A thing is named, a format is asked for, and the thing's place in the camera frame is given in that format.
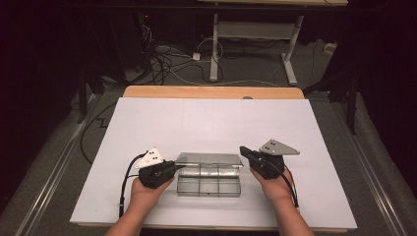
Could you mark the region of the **person's right hand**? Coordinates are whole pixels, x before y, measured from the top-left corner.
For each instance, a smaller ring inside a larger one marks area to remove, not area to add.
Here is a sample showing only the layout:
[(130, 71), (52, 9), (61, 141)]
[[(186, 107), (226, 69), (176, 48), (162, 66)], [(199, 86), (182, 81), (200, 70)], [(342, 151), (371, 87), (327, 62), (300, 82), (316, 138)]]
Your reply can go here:
[(294, 206), (290, 187), (282, 177), (266, 180), (253, 168), (250, 171), (260, 182), (265, 196), (274, 207)]

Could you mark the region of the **white metal desk frame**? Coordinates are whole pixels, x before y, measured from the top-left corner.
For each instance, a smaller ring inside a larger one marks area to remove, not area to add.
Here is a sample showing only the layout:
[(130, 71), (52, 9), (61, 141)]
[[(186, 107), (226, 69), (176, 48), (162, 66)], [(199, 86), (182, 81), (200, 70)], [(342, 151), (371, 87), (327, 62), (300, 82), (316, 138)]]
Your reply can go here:
[[(258, 4), (261, 6), (298, 6), (298, 7), (345, 7), (348, 0), (199, 0), (200, 2), (212, 3), (214, 6), (220, 4)], [(222, 22), (218, 19), (218, 13), (213, 15), (212, 27), (212, 50), (210, 56), (209, 79), (212, 82), (218, 81), (219, 63), (223, 48), (218, 41), (219, 37), (226, 38), (260, 38), (260, 39), (285, 39), (289, 40), (288, 49), (281, 54), (281, 61), (288, 82), (296, 86), (297, 80), (291, 65), (291, 56), (302, 27), (304, 16), (298, 15), (294, 23), (272, 24), (272, 23), (249, 23), (249, 22)]]

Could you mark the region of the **black stand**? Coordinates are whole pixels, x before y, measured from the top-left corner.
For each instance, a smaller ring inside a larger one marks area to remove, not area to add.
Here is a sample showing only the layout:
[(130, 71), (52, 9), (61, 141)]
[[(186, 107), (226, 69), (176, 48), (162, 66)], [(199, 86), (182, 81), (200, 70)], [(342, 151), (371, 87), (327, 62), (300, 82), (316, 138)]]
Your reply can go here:
[(98, 71), (98, 67), (94, 64), (83, 66), (78, 73), (79, 80), (79, 110), (80, 116), (78, 123), (81, 124), (87, 115), (88, 112), (88, 90), (93, 94), (103, 94), (104, 85), (101, 81), (101, 76)]
[(355, 113), (356, 100), (359, 78), (357, 70), (353, 66), (347, 66), (327, 79), (322, 79), (302, 90), (303, 94), (309, 94), (316, 90), (328, 90), (328, 99), (330, 102), (347, 102), (346, 108), (346, 125), (352, 135), (356, 134), (355, 130)]

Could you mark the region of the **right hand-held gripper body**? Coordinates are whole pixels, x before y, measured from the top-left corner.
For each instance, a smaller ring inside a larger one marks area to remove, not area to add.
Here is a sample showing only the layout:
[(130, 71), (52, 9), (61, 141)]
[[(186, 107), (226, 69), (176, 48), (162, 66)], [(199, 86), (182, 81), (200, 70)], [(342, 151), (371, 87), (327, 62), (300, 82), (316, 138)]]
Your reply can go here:
[(294, 147), (290, 147), (277, 140), (271, 139), (263, 144), (255, 155), (262, 159), (263, 164), (250, 162), (250, 166), (256, 170), (264, 179), (276, 179), (282, 175), (285, 169), (285, 163), (283, 157), (285, 155), (298, 155), (300, 153)]

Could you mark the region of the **person's left hand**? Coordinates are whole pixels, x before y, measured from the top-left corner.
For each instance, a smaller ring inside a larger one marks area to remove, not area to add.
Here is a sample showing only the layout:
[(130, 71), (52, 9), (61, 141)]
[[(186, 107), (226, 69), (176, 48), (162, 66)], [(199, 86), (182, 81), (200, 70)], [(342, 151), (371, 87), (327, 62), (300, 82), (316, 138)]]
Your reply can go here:
[(135, 211), (151, 211), (157, 204), (160, 195), (172, 183), (173, 179), (169, 179), (156, 189), (147, 188), (143, 185), (139, 178), (132, 183), (131, 198), (128, 209)]

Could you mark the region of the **metal floor rail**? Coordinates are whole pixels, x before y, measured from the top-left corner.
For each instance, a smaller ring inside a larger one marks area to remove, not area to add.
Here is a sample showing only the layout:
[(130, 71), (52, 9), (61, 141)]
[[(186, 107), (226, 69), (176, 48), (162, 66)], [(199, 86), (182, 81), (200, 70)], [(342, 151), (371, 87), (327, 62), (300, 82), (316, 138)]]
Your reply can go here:
[(397, 211), (393, 207), (393, 203), (388, 196), (387, 191), (384, 189), (382, 182), (378, 179), (378, 176), (372, 167), (368, 156), (361, 147), (357, 136), (350, 131), (346, 124), (345, 113), (342, 106), (338, 103), (333, 103), (331, 106), (337, 119), (341, 123), (344, 132), (349, 138), (349, 142), (355, 149), (354, 156), (358, 162), (359, 169), (361, 170), (376, 205), (378, 206), (379, 211), (387, 224), (390, 234), (392, 236), (406, 236), (406, 230), (398, 217)]
[(15, 236), (32, 236), (62, 179), (62, 176), (71, 159), (74, 146), (77, 144), (77, 141), (81, 136), (81, 132), (87, 126), (88, 120), (95, 108), (97, 107), (97, 105), (99, 104), (100, 99), (100, 94), (92, 94), (90, 96), (87, 103), (88, 111), (81, 118), (81, 120), (75, 123), (74, 130), (70, 133), (69, 139), (63, 147), (59, 157), (57, 158), (56, 163), (51, 173), (49, 174), (47, 181), (42, 186), (40, 192), (34, 199), (28, 213), (26, 214), (24, 220), (18, 228)]

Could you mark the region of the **transparent grey compartment box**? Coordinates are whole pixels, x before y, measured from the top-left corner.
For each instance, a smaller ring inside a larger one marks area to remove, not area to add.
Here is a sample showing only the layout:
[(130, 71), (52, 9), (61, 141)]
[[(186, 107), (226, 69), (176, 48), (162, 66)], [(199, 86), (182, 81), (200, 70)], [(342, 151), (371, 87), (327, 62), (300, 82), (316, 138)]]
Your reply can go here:
[(241, 195), (238, 154), (181, 152), (175, 160), (177, 194), (181, 197), (239, 198)]

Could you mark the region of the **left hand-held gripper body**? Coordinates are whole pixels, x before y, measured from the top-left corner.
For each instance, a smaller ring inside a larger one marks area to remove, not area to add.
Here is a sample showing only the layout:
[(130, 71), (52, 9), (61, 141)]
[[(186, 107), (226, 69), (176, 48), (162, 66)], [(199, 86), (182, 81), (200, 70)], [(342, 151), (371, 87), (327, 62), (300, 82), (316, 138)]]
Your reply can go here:
[(167, 170), (170, 164), (175, 164), (172, 160), (166, 161), (162, 158), (156, 147), (148, 150), (138, 161), (136, 168), (139, 170), (139, 179), (147, 188), (156, 189), (168, 180), (163, 180), (161, 175)]

